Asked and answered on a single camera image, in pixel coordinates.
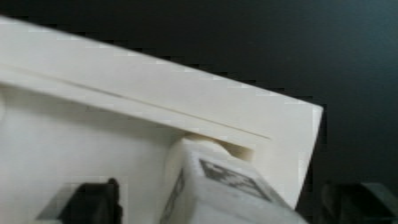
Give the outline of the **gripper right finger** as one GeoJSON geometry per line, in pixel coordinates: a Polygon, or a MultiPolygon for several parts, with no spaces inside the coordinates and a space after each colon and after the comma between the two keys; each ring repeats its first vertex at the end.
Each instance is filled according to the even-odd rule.
{"type": "Polygon", "coordinates": [[[380,183],[329,183],[318,224],[398,224],[398,197],[380,183]]]}

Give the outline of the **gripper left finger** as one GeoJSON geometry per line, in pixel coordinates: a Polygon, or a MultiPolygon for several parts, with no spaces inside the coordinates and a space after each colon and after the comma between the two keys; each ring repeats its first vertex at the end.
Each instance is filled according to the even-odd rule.
{"type": "Polygon", "coordinates": [[[45,207],[34,224],[123,224],[119,183],[82,183],[61,201],[57,195],[45,207]]]}

